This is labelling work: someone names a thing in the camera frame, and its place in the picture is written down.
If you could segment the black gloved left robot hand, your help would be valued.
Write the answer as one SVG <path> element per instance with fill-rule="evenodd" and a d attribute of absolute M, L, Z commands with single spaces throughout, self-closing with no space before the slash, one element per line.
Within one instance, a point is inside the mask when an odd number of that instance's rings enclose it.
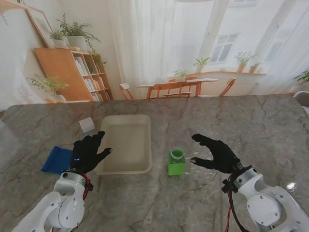
<path fill-rule="evenodd" d="M 70 171 L 79 174 L 87 174 L 111 154 L 111 148 L 106 148 L 98 153 L 104 135 L 104 131 L 99 131 L 93 136 L 88 135 L 82 140 L 74 142 L 70 159 Z"/>

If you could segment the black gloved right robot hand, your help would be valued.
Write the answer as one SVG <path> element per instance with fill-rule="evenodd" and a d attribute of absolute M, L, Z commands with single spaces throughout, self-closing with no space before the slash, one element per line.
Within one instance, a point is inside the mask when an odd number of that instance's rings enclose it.
<path fill-rule="evenodd" d="M 198 142 L 200 146 L 207 147 L 213 156 L 212 160 L 193 157 L 190 159 L 192 164 L 209 170 L 217 170 L 224 174 L 231 174 L 243 168 L 240 159 L 221 140 L 214 140 L 199 133 L 194 134 L 192 139 Z"/>

